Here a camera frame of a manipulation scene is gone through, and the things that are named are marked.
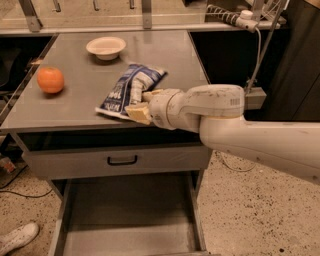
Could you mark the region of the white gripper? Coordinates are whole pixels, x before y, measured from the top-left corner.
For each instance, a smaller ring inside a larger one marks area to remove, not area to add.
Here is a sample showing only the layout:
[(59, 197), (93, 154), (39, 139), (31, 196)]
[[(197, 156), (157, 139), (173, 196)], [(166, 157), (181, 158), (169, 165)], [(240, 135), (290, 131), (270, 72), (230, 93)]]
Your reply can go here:
[(135, 122), (149, 125), (153, 121), (159, 128), (174, 130), (167, 117), (167, 108), (171, 99), (180, 92), (180, 89), (165, 89), (163, 91), (156, 89), (143, 92), (143, 102), (126, 106), (126, 113)]

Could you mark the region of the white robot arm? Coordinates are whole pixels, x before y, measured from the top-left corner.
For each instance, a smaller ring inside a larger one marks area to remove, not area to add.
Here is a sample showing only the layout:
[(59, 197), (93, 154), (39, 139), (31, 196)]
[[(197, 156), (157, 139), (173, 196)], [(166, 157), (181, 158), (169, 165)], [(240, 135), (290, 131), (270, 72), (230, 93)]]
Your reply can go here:
[(133, 121), (195, 132), (210, 149), (319, 184), (320, 124), (248, 121), (244, 107), (243, 88), (222, 84), (151, 92), (125, 110)]

